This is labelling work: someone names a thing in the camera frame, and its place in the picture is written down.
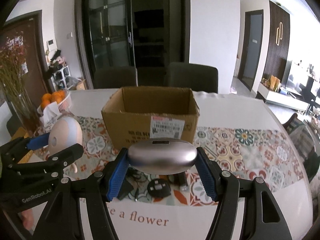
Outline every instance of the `sliding glass door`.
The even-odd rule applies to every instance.
[[[83,0],[82,12],[92,78],[97,69],[134,66],[131,0]]]

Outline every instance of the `blue gripper pad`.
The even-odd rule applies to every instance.
[[[109,180],[107,193],[107,199],[109,201],[112,201],[114,197],[118,196],[125,174],[127,173],[129,167],[128,149],[122,148],[114,162],[115,168]]]
[[[31,138],[31,140],[27,143],[27,149],[35,151],[44,146],[47,146],[49,141],[49,135],[50,133],[45,133],[38,137]]]
[[[202,154],[198,150],[198,155],[196,158],[196,169],[199,173],[202,185],[204,187],[204,190],[208,197],[211,197],[211,199],[214,201],[214,199],[217,197],[217,193],[215,191],[215,181],[213,179],[213,176],[210,173],[209,170],[209,158],[206,154]]]

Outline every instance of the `open cardboard box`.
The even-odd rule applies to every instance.
[[[158,137],[192,143],[199,108],[188,88],[123,87],[101,113],[114,147],[120,150]]]

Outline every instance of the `hand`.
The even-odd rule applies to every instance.
[[[34,223],[32,209],[22,211],[21,216],[22,216],[22,224],[24,228],[26,230],[31,230]]]

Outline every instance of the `patterned table runner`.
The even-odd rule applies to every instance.
[[[76,161],[78,172],[71,166],[65,174],[73,179],[84,179],[102,170],[106,163],[116,158],[114,149],[102,119],[73,116],[83,132],[83,156]],[[223,170],[238,178],[262,177],[270,190],[276,192],[303,178],[301,167],[284,133],[276,130],[244,130],[198,127],[194,146],[203,147],[211,160],[217,161]],[[37,153],[46,159],[47,152]],[[204,206],[215,205],[203,188],[195,167],[186,171],[189,190],[180,191],[171,185],[172,195],[164,199],[152,198],[148,183],[159,176],[141,173],[138,201],[163,205]],[[134,199],[135,189],[127,196]]]

